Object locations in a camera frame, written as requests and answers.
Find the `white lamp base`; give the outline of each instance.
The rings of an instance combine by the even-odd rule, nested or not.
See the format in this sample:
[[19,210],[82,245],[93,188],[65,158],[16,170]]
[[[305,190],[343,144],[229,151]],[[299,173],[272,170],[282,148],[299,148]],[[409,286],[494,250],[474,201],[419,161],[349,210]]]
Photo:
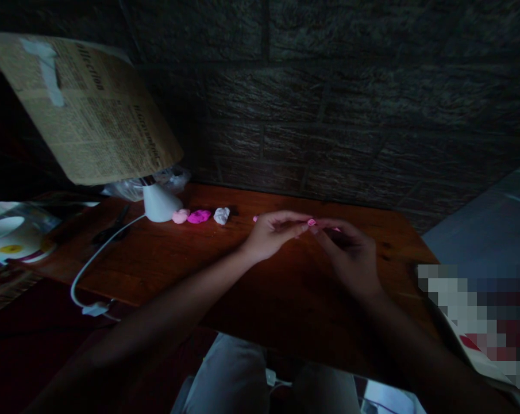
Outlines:
[[183,208],[183,203],[160,184],[143,186],[145,215],[155,223],[170,221],[174,212]]

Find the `light pink clay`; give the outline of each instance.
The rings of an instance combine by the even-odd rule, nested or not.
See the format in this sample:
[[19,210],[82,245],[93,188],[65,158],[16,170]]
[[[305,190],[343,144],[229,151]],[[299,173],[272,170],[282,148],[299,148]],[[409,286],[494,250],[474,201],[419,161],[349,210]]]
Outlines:
[[183,224],[187,221],[187,217],[189,216],[189,214],[191,214],[191,210],[178,210],[172,215],[172,220],[175,224]]

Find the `white clay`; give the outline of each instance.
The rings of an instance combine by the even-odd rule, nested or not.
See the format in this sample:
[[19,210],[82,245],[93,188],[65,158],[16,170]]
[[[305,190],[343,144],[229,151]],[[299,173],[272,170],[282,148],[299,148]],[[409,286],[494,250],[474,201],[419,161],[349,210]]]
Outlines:
[[229,207],[225,207],[225,208],[218,208],[215,210],[215,213],[214,213],[214,220],[216,223],[219,223],[221,225],[225,225],[225,223],[227,223],[227,219],[229,218],[229,213],[231,211],[229,210]]

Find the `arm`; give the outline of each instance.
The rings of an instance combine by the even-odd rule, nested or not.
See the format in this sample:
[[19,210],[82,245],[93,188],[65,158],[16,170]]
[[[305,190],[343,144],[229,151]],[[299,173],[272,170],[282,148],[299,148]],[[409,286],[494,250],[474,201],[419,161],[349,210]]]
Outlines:
[[284,227],[285,222],[310,218],[289,211],[260,216],[237,251],[183,279],[122,320],[58,375],[27,411],[81,413],[114,408],[144,361],[159,350],[165,355],[176,349],[243,274],[308,229],[304,223]]
[[323,230],[311,231],[336,276],[361,304],[427,412],[518,412],[386,296],[376,272],[373,239],[346,221],[327,218],[317,224]]

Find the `forearm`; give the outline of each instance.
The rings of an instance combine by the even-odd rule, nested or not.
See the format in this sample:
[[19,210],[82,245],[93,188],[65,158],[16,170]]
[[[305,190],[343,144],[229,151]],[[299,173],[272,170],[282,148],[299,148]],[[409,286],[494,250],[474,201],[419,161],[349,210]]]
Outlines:
[[97,366],[115,362],[168,335],[173,349],[254,263],[239,250],[190,276],[122,320],[91,352]]
[[362,303],[427,412],[517,412],[385,294]]
[[254,263],[236,251],[122,320],[61,372],[27,412],[81,412],[120,404],[151,362],[174,350]]

